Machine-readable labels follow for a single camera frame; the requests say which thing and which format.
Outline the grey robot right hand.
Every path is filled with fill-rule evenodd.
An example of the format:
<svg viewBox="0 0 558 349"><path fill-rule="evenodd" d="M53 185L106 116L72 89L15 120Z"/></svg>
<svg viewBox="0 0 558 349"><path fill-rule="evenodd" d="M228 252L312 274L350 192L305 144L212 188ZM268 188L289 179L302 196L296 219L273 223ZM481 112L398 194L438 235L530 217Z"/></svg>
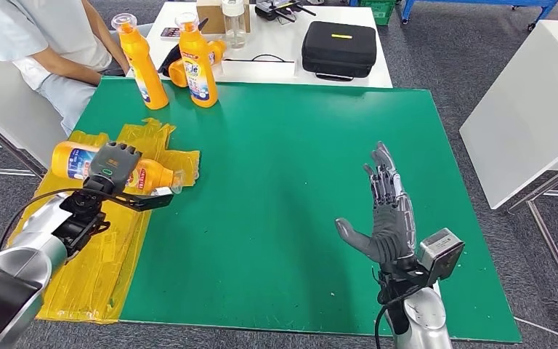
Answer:
<svg viewBox="0 0 558 349"><path fill-rule="evenodd" d="M342 217L335 219L335 226L344 242L383 265L413 256L416 228L410 197L383 142L377 143L371 158L373 166L363 165L372 195L371 234L358 232Z"/></svg>

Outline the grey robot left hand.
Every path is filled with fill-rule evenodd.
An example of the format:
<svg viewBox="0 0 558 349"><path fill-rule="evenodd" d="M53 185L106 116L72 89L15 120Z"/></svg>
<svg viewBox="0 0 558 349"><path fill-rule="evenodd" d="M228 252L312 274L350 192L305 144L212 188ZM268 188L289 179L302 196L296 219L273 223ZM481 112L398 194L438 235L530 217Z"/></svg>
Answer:
<svg viewBox="0 0 558 349"><path fill-rule="evenodd" d="M82 188L114 195L123 193L141 157L142 153L132 145L106 143L92 159Z"/></svg>

